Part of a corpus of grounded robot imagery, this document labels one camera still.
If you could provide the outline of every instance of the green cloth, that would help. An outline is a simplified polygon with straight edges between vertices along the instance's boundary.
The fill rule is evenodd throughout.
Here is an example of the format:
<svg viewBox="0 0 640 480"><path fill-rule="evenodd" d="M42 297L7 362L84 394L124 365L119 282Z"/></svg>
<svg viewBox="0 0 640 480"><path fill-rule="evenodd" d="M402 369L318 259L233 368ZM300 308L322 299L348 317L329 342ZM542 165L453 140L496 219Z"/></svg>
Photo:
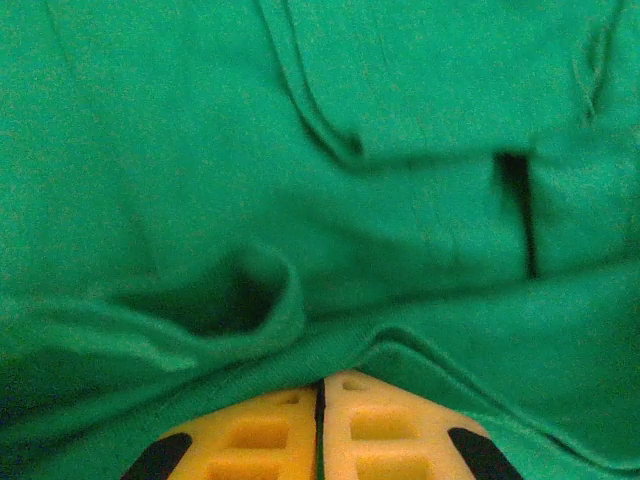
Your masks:
<svg viewBox="0 0 640 480"><path fill-rule="evenodd" d="M0 13L0 477L357 368L640 478L636 0Z"/></svg>

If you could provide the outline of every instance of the yellow object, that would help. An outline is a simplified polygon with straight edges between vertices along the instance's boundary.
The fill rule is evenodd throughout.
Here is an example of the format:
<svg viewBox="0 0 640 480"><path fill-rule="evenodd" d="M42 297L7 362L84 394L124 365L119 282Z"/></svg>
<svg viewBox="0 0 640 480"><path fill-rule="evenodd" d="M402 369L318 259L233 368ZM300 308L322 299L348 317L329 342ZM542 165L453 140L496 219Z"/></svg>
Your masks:
<svg viewBox="0 0 640 480"><path fill-rule="evenodd" d="M192 444L169 480L315 480L317 392L283 390L182 424Z"/></svg>
<svg viewBox="0 0 640 480"><path fill-rule="evenodd" d="M489 438L472 419L356 371L327 378L325 402L326 480L476 478L448 435Z"/></svg>

